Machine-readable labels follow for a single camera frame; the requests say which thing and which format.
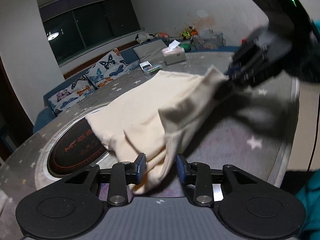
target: cloth fold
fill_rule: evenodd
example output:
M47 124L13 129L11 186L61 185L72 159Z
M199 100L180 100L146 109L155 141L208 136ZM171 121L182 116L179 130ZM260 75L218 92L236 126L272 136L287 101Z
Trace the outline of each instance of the cloth fold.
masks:
M213 96L227 80L216 68L205 76L159 71L99 112L86 116L102 144L119 161L147 157L147 174L133 187L143 194L160 184L175 155L183 153L193 135L219 103Z

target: gray pillow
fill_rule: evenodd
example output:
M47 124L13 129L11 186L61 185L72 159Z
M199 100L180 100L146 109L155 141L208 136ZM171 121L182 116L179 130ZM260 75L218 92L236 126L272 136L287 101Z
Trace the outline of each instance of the gray pillow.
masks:
M138 55L140 62L150 62L153 59L163 57L161 50L166 47L162 40L156 40L133 48L133 50Z

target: round black motor cover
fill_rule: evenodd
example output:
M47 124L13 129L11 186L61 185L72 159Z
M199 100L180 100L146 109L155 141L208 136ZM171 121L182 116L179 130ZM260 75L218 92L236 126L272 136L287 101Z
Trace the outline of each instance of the round black motor cover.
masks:
M301 202L278 189L269 192L232 192L221 201L218 214L232 231L253 239L285 239L305 219Z
M50 186L25 197L16 209L24 235L36 239L66 239L93 228L103 212L102 203L79 185Z
M61 178L93 163L105 152L105 147L83 118L70 127L53 147L48 158L48 170L54 177Z

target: round table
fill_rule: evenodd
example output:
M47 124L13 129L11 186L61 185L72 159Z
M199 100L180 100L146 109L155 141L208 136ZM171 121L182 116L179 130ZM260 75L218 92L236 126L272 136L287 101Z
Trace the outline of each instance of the round table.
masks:
M169 66L159 59L151 63L160 62L166 71L204 75L212 65L222 72L226 71L232 53L190 52L186 55L187 61ZM23 197L36 190L36 163L44 146L55 139L52 136L149 78L139 68L119 77L60 114L8 158L0 169L0 187L9 196L0 217L0 239L9 239L8 232L10 239L22 237L14 210ZM231 96L212 112L184 155L188 162L207 163L212 169L233 164L280 186L296 129L298 97L299 83L286 73L271 78L255 89ZM101 191L101 199L106 198L106 190L107 187ZM181 187L174 167L161 185L148 193L162 197L187 194L189 192Z

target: pink butterfly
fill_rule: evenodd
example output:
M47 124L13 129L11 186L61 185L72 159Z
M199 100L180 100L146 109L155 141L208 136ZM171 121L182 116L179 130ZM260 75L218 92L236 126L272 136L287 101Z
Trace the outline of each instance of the pink butterfly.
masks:
M68 92L68 90L62 90L61 92L59 92L57 94L57 101L59 102L61 99L63 99L64 97L68 96L68 95L71 95L70 92Z

